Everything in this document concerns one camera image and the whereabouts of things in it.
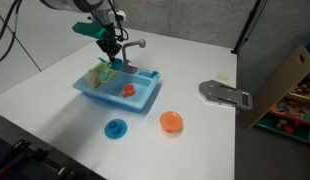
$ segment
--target floor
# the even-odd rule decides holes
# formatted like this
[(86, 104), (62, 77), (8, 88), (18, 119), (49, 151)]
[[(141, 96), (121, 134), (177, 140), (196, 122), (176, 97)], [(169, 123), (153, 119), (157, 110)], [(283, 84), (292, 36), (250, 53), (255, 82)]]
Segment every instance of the floor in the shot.
[(310, 180), (310, 146), (258, 127), (236, 127), (235, 179)]

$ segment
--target faucet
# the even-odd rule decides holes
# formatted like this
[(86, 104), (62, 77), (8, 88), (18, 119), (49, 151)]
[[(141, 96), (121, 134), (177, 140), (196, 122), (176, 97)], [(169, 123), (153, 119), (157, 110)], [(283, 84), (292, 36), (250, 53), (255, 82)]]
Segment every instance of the faucet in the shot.
[(135, 45), (139, 45), (139, 47), (144, 48), (146, 46), (146, 41), (144, 39), (140, 39), (138, 41), (129, 42), (129, 43), (124, 44), (122, 48), (123, 60), (124, 60), (122, 71), (126, 73), (130, 73), (130, 74), (134, 74), (137, 71), (137, 68), (128, 65), (130, 60), (128, 60), (126, 57), (126, 48), (129, 46), (135, 46)]

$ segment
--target toy sink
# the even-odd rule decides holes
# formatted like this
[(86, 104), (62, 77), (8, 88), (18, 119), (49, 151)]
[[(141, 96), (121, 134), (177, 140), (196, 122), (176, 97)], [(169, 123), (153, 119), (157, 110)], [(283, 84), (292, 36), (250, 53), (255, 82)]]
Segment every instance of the toy sink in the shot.
[[(141, 113), (154, 91), (159, 77), (158, 72), (144, 69), (138, 69), (134, 74), (117, 71), (112, 79), (106, 83), (101, 83), (96, 89), (91, 89), (88, 86), (85, 76), (81, 77), (73, 87), (88, 97)], [(127, 84), (134, 86), (135, 94), (123, 97), (122, 90)]]

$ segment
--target sink basin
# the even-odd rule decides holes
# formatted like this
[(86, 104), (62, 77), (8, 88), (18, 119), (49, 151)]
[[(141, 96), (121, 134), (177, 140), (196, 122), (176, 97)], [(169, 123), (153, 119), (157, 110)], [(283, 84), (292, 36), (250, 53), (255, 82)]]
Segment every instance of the sink basin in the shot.
[[(138, 69), (134, 74), (118, 71), (107, 83), (102, 83), (96, 89), (91, 89), (85, 76), (81, 77), (73, 87), (82, 91), (88, 97), (101, 100), (116, 107), (140, 113), (154, 91), (160, 74), (156, 71)], [(135, 94), (123, 97), (123, 86), (132, 84)]]

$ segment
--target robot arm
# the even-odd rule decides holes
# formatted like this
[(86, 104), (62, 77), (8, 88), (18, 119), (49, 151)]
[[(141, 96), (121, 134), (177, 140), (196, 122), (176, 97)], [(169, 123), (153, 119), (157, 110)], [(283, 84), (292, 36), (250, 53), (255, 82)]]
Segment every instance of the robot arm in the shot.
[[(91, 13), (93, 23), (104, 28), (106, 33), (103, 38), (96, 41), (98, 46), (105, 52), (109, 60), (113, 62), (122, 46), (117, 41), (124, 41), (123, 29), (120, 21), (125, 21), (123, 11), (115, 10), (111, 0), (40, 0), (45, 6), (55, 10), (68, 10), (74, 12)], [(115, 25), (119, 25), (121, 35), (116, 35)]]

